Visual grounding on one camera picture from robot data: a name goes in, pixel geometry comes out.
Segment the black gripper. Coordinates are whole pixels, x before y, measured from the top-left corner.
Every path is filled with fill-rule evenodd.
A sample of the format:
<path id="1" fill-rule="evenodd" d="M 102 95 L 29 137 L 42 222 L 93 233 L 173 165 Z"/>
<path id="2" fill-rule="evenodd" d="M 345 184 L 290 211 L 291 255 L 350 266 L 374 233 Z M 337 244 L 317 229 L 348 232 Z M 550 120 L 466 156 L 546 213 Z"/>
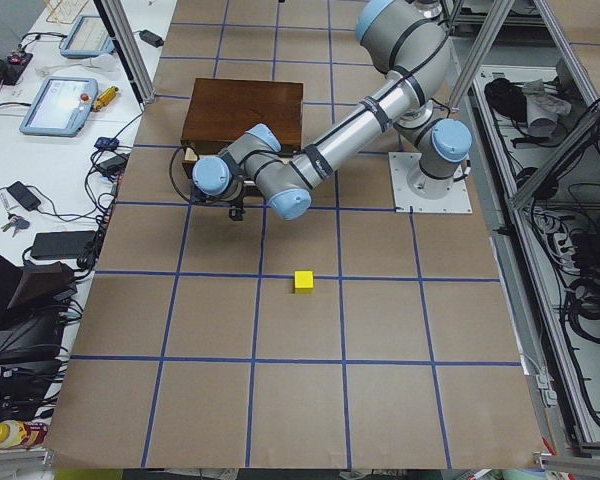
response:
<path id="1" fill-rule="evenodd" d="M 192 203 L 197 206 L 217 206 L 228 208 L 230 212 L 244 212 L 244 199 L 253 195 L 252 182 L 234 182 L 221 194 L 204 193 L 196 185 L 192 186 Z"/>

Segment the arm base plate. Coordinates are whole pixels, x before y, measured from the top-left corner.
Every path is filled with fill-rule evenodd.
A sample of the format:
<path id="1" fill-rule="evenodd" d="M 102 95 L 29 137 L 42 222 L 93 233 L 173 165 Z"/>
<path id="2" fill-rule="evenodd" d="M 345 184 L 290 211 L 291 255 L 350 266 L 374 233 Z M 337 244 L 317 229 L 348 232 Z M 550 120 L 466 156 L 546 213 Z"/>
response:
<path id="1" fill-rule="evenodd" d="M 445 180 L 426 176 L 420 169 L 420 153 L 390 152 L 389 168 L 397 213 L 461 214 L 473 212 L 464 179 L 458 166 L 454 175 Z"/>

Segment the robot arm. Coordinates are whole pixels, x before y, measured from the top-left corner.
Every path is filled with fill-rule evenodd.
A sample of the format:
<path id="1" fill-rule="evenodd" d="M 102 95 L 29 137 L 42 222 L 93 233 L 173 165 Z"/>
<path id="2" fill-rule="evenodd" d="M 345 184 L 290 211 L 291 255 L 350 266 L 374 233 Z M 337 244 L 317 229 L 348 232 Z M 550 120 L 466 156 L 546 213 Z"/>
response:
<path id="1" fill-rule="evenodd" d="M 238 207 L 252 181 L 284 220 L 302 216 L 311 192 L 380 134 L 395 129 L 420 153 L 407 173 L 417 196 L 438 200 L 462 180 L 457 170 L 472 145 L 469 129 L 433 109 L 433 97 L 450 63 L 448 33 L 415 3 L 370 1 L 356 24 L 356 39 L 384 75 L 384 84 L 288 161 L 271 130 L 257 124 L 192 170 L 194 205 Z"/>

